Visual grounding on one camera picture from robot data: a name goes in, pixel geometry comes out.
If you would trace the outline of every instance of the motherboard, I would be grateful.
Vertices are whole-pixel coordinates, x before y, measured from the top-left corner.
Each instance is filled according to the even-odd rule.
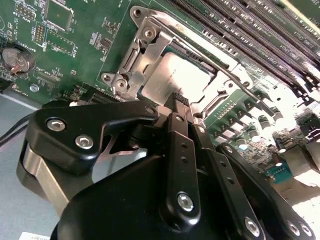
[[[178,92],[215,145],[231,143],[281,182],[292,176],[279,164],[282,154],[318,139],[317,124],[308,120],[320,114],[319,6],[318,0],[1,0],[0,79],[41,104],[161,106]]]

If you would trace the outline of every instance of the white label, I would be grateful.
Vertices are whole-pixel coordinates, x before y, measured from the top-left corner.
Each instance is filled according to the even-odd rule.
[[[42,236],[38,234],[33,234],[30,232],[23,232],[19,240],[50,240],[49,236]]]

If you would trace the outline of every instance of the screw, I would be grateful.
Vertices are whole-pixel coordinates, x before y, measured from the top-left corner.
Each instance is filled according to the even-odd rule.
[[[192,202],[191,198],[184,193],[180,193],[178,195],[178,204],[186,212],[191,212],[192,209],[194,209],[194,203]]]
[[[145,31],[144,35],[147,37],[147,38],[152,38],[154,33],[150,30],[147,30]]]
[[[229,147],[229,146],[225,146],[225,149],[226,149],[229,153],[232,153],[232,152],[233,152],[233,151],[232,151],[232,148]]]
[[[312,236],[312,232],[310,231],[310,229],[304,225],[303,223],[300,223],[302,230],[305,232],[305,234],[307,234],[309,237]]]
[[[287,221],[288,227],[295,235],[300,236],[299,229],[290,221]]]
[[[183,121],[184,121],[184,119],[183,119],[182,117],[180,117],[180,116],[176,116],[175,119],[177,119],[177,120],[180,121],[180,122],[183,122]]]
[[[250,231],[250,233],[252,233],[253,236],[259,237],[260,229],[254,221],[252,221],[249,217],[246,216],[244,218],[244,224],[245,224],[245,227]]]
[[[155,113],[155,110],[153,110],[153,109],[150,108],[150,107],[147,107],[145,110],[146,110],[148,113],[150,113],[150,114],[154,114],[154,113]]]
[[[37,84],[31,84],[29,87],[30,91],[33,93],[39,92],[40,88]]]
[[[202,126],[198,126],[198,130],[199,130],[201,133],[205,133],[205,129],[204,129]]]
[[[66,128],[66,124],[59,120],[59,119],[51,119],[46,123],[46,126],[48,129],[55,131],[55,132],[61,132]]]
[[[111,77],[107,73],[102,73],[101,80],[105,82],[109,82],[111,80]]]
[[[118,81],[116,81],[116,85],[118,88],[123,89],[123,88],[127,87],[127,81],[119,79]]]
[[[75,139],[75,144],[81,149],[90,149],[94,145],[94,141],[87,135],[80,135]]]

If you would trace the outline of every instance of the chip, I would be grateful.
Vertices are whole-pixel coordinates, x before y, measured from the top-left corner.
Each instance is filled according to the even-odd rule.
[[[45,6],[45,18],[51,25],[62,31],[68,31],[74,11],[55,0],[48,0]]]

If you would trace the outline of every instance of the black cable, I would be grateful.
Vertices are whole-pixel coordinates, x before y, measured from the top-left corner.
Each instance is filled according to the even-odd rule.
[[[24,123],[26,123],[27,121],[29,121],[31,114],[21,118],[19,121],[16,122],[15,125],[13,125],[5,134],[3,134],[0,137],[0,143],[2,141],[4,141],[6,138],[8,138],[10,136],[10,134],[12,134],[17,128],[19,128],[20,126],[22,126]]]
[[[9,135],[6,139],[0,141],[0,153],[2,153],[5,149],[10,147],[20,138],[22,138],[26,134],[27,126],[27,124],[22,126],[20,129],[16,130],[14,133]]]

